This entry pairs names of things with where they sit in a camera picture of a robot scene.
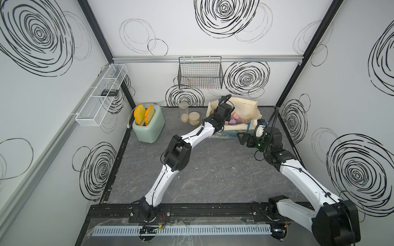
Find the pink hourglass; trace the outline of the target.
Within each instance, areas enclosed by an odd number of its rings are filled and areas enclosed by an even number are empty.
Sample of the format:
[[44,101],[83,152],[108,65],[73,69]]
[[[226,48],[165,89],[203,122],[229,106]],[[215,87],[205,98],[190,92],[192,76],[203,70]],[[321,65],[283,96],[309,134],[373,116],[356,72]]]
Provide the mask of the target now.
[[230,120],[226,122],[227,125],[240,125],[248,122],[247,119],[240,117],[236,112],[231,115]]

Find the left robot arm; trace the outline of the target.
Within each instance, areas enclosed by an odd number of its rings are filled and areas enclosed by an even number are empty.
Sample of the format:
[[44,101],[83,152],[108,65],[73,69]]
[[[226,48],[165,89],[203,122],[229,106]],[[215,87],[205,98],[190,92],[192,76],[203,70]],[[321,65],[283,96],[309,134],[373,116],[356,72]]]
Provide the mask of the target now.
[[157,217],[157,207],[174,177],[188,165],[192,149],[203,140],[222,130],[235,107],[220,102],[202,124],[183,136],[174,135],[160,157],[162,169],[147,194],[139,200],[139,208],[147,221]]

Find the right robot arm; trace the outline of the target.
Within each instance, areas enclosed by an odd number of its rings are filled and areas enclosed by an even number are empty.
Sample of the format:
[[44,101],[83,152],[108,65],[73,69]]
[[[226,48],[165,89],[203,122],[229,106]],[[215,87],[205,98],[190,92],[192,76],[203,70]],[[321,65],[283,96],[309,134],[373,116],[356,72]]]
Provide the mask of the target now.
[[361,240],[357,206],[331,193],[318,182],[282,144],[277,128],[255,128],[253,134],[237,133],[241,145],[255,148],[263,158],[286,176],[308,199],[312,208],[302,206],[287,196],[269,199],[267,215],[272,220],[289,218],[312,232],[321,246],[355,245]]

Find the cream canvas tote bag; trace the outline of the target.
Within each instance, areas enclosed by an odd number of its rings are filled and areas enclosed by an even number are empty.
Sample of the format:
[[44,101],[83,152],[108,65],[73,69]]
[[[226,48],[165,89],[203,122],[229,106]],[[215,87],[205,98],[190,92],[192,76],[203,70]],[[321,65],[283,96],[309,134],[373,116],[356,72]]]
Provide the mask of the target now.
[[254,130],[257,124],[257,120],[262,118],[260,111],[258,110],[257,101],[243,99],[239,97],[231,97],[227,104],[230,106],[234,105],[235,110],[231,115],[237,114],[243,121],[242,124],[236,125],[225,125],[224,133],[235,133],[235,131],[247,131]]

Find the tall glass jar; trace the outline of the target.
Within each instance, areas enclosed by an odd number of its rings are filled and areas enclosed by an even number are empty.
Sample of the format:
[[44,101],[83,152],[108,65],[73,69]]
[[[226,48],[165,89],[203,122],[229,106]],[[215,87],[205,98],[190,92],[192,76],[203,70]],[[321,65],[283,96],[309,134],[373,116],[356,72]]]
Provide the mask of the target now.
[[189,122],[189,104],[187,102],[180,102],[178,104],[180,111],[180,119],[183,123]]

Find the right yellow toast slice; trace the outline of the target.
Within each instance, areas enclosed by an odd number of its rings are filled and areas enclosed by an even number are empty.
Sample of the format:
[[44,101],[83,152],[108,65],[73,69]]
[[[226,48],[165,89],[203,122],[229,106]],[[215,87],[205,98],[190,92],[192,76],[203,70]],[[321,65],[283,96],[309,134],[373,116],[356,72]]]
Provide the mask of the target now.
[[145,122],[145,126],[148,126],[149,123],[151,122],[151,120],[153,119],[153,116],[155,114],[155,107],[154,105],[150,105],[145,112],[144,115],[144,122]]

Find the yellow toast slice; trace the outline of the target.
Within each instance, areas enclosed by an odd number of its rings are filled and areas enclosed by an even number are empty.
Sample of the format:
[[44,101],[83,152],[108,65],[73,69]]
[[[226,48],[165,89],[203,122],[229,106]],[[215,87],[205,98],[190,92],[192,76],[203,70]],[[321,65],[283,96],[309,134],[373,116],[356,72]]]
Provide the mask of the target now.
[[142,104],[136,106],[134,110],[134,119],[137,125],[142,126],[144,124],[145,113],[146,113],[146,108]]
[[153,116],[155,114],[155,107],[154,105],[150,105],[145,112],[144,115],[144,122],[145,122],[145,126],[148,126],[149,123],[151,122],[151,120],[153,119]]

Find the mint green toaster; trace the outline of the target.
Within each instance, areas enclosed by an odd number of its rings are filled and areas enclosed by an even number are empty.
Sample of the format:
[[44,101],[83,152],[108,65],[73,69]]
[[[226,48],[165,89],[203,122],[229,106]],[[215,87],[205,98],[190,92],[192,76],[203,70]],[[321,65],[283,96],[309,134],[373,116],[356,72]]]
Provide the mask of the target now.
[[141,142],[145,143],[153,143],[155,142],[161,134],[161,131],[164,128],[165,119],[160,106],[155,104],[143,104],[143,106],[147,109],[150,105],[154,105],[155,107],[155,114],[153,119],[149,123],[148,126],[144,124],[139,126],[135,123],[135,119],[132,123],[132,128],[135,132],[137,139]]

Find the left yellow toast slice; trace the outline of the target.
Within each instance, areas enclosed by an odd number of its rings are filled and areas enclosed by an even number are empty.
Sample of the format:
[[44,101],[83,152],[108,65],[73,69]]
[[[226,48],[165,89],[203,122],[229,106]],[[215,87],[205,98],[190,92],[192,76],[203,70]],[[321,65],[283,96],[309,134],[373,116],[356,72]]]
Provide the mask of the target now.
[[134,119],[137,125],[142,126],[144,124],[145,113],[146,113],[146,108],[142,104],[136,106],[134,110]]

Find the black item in shelf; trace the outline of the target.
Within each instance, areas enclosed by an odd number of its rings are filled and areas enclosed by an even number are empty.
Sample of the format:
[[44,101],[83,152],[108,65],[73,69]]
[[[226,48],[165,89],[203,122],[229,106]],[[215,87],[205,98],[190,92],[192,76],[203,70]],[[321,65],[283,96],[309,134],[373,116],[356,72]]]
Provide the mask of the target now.
[[108,96],[115,97],[118,95],[119,95],[119,90],[114,90],[114,89],[112,89],[112,90],[106,89],[106,90],[103,90],[101,93],[101,96],[103,96],[103,97],[108,97]]

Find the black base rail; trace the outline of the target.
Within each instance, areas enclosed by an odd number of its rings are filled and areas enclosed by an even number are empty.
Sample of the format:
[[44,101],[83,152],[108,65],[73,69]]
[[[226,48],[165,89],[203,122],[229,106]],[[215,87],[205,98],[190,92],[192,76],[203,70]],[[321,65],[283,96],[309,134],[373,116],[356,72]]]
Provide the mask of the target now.
[[284,220],[284,216],[274,212],[270,203],[218,203],[160,204],[149,216],[144,216],[138,204],[98,204],[92,205],[86,219],[93,218],[126,218],[132,223],[170,222],[176,218],[216,218],[216,217],[250,217],[256,222],[271,219]]

